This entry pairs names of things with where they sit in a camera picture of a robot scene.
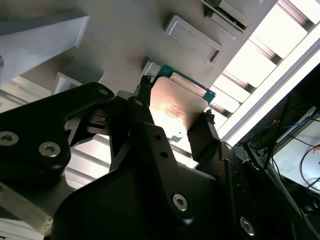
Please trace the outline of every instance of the gray metal beam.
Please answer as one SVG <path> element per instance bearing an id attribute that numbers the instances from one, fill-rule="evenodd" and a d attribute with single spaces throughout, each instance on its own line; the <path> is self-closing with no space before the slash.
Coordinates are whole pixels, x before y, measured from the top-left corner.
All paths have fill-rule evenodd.
<path id="1" fill-rule="evenodd" d="M 81 11 L 0 22 L 0 84 L 76 46 L 89 16 Z"/>

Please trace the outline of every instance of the black metal bracket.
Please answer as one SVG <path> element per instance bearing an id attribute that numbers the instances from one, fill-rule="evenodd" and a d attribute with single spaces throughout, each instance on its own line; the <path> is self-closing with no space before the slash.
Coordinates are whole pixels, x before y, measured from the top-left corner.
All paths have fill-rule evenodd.
<path id="1" fill-rule="evenodd" d="M 234 149 L 220 141 L 210 114 L 202 114 L 188 131 L 193 160 L 199 163 L 196 169 L 213 176 L 224 187 L 234 230 L 245 239 L 259 239 L 246 173 Z"/>
<path id="2" fill-rule="evenodd" d="M 0 114 L 0 180 L 57 182 L 81 119 L 113 98 L 105 86 L 89 83 Z"/>

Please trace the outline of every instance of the metal plate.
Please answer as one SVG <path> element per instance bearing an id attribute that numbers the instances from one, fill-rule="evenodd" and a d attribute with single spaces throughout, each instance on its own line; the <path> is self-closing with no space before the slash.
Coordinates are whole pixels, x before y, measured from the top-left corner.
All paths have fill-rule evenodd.
<path id="1" fill-rule="evenodd" d="M 151 90 L 154 123 L 164 129 L 168 138 L 182 137 L 207 106 L 204 99 L 167 77 L 159 77 Z"/>

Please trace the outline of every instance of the blue cable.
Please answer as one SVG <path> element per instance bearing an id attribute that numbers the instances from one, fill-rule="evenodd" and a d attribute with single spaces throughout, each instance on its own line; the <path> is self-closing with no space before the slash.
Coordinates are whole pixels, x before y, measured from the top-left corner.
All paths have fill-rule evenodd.
<path id="1" fill-rule="evenodd" d="M 317 114 L 317 110 L 315 110 L 310 116 L 306 117 L 302 122 L 300 123 L 296 123 L 296 124 L 292 124 L 292 125 L 287 125 L 287 126 L 282 126 L 281 128 L 282 129 L 289 129 L 291 127 L 294 127 L 294 126 L 300 126 L 300 125 L 303 125 L 303 124 L 306 124 L 310 118 L 313 118 L 315 115 Z M 269 129 L 269 128 L 272 128 L 273 126 L 264 126 L 264 127 L 261 127 L 259 128 L 258 130 L 252 132 L 249 136 L 249 139 L 248 139 L 248 142 L 250 142 L 250 140 L 252 139 L 252 135 L 257 132 L 257 131 L 260 131 L 262 129 Z"/>

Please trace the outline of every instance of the cable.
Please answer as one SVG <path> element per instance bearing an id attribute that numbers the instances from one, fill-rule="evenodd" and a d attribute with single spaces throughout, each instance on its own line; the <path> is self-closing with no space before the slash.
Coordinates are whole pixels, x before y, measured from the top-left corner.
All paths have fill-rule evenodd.
<path id="1" fill-rule="evenodd" d="M 287 137 L 292 138 L 292 139 L 295 139 L 295 140 L 298 140 L 299 142 L 301 142 L 301 143 L 303 143 L 303 144 L 305 144 L 305 145 L 308 145 L 308 146 L 310 146 L 310 147 L 318 147 L 317 145 L 311 145 L 311 144 L 306 143 L 305 141 L 302 141 L 302 140 L 300 140 L 299 138 L 296 138 L 296 137 L 291 136 L 291 135 L 287 135 Z"/>
<path id="2" fill-rule="evenodd" d="M 317 110 L 315 110 L 311 115 L 306 116 L 305 119 L 304 119 L 302 122 L 295 123 L 295 124 L 291 124 L 291 125 L 285 125 L 285 126 L 282 126 L 281 128 L 282 128 L 282 129 L 289 129 L 289 128 L 291 128 L 291 127 L 304 125 L 304 124 L 306 124 L 306 123 L 307 123 L 308 121 L 310 121 L 310 120 L 311 120 L 311 121 L 320 122 L 320 120 L 317 120 L 317 119 L 314 119 L 314 118 L 313 118 L 317 113 L 318 113 Z M 277 127 L 278 125 L 279 125 L 279 123 L 276 123 L 276 124 L 271 125 L 271 126 L 263 126 L 263 127 L 259 128 L 259 129 L 257 129 L 256 131 L 253 131 L 253 132 L 250 134 L 250 136 L 249 136 L 248 142 L 250 142 L 251 140 L 257 138 L 257 137 L 260 136 L 261 134 L 263 135 L 264 132 L 266 132 L 265 134 L 267 134 L 270 130 L 271 130 L 271 131 L 274 130 L 275 127 Z M 253 134 L 254 134 L 255 132 L 260 131 L 260 130 L 263 130 L 263 129 L 267 129 L 267 130 L 259 133 L 259 134 L 258 134 L 257 136 L 255 136 L 255 137 L 253 137 Z"/>
<path id="3" fill-rule="evenodd" d="M 264 166 L 263 166 L 264 169 L 267 169 L 268 164 L 269 164 L 270 159 L 271 159 L 271 155 L 274 152 L 275 146 L 277 144 L 277 139 L 279 138 L 279 135 L 280 135 L 280 130 L 281 130 L 281 127 L 282 127 L 282 123 L 284 122 L 286 113 L 288 111 L 288 107 L 289 107 L 289 104 L 290 104 L 290 101 L 291 101 L 291 97 L 292 96 L 289 95 L 289 97 L 287 98 L 287 100 L 285 102 L 285 105 L 284 105 L 284 108 L 283 108 L 283 112 L 282 112 L 282 115 L 281 115 L 281 118 L 280 118 L 279 126 L 277 126 L 277 128 L 276 128 L 275 135 L 273 136 L 272 146 L 271 146 L 270 151 L 269 151 L 268 155 L 266 156 L 266 160 L 264 162 Z"/>
<path id="4" fill-rule="evenodd" d="M 278 173 L 278 175 L 279 175 L 279 178 L 280 178 L 281 183 L 283 184 L 283 186 L 285 187 L 285 189 L 287 190 L 287 192 L 291 195 L 289 189 L 287 188 L 286 184 L 284 183 L 284 181 L 283 181 L 283 179 L 282 179 L 282 177 L 281 177 L 281 174 L 280 174 L 278 165 L 277 165 L 276 161 L 274 160 L 274 153 L 271 154 L 271 160 L 272 160 L 272 163 L 276 166 L 276 170 L 277 170 L 277 173 Z M 304 217 L 303 217 L 303 216 L 305 216 L 305 213 L 303 212 L 303 210 L 301 209 L 301 207 L 298 206 L 298 204 L 297 204 L 297 207 L 298 207 L 298 209 L 299 209 L 299 211 L 300 211 L 300 213 L 301 213 L 301 216 L 302 216 L 303 220 L 305 221 L 305 219 L 304 219 Z"/>
<path id="5" fill-rule="evenodd" d="M 304 163 L 304 160 L 305 160 L 306 156 L 308 155 L 308 153 L 309 153 L 310 151 L 312 151 L 313 149 L 315 149 L 316 147 L 319 147 L 319 146 L 320 146 L 320 145 L 313 146 L 312 148 L 310 148 L 310 149 L 303 155 L 303 157 L 302 157 L 302 159 L 301 159 L 301 161 L 300 161 L 300 165 L 299 165 L 300 175 L 301 175 L 303 181 L 305 181 L 305 183 L 308 184 L 307 189 L 312 188 L 312 189 L 317 190 L 317 191 L 320 191 L 320 189 L 318 189 L 318 188 L 316 188 L 316 187 L 313 187 L 313 185 L 316 184 L 317 182 L 309 183 L 309 182 L 307 182 L 307 180 L 305 179 L 305 176 L 304 176 L 304 174 L 303 174 L 303 172 L 302 172 L 302 164 Z"/>

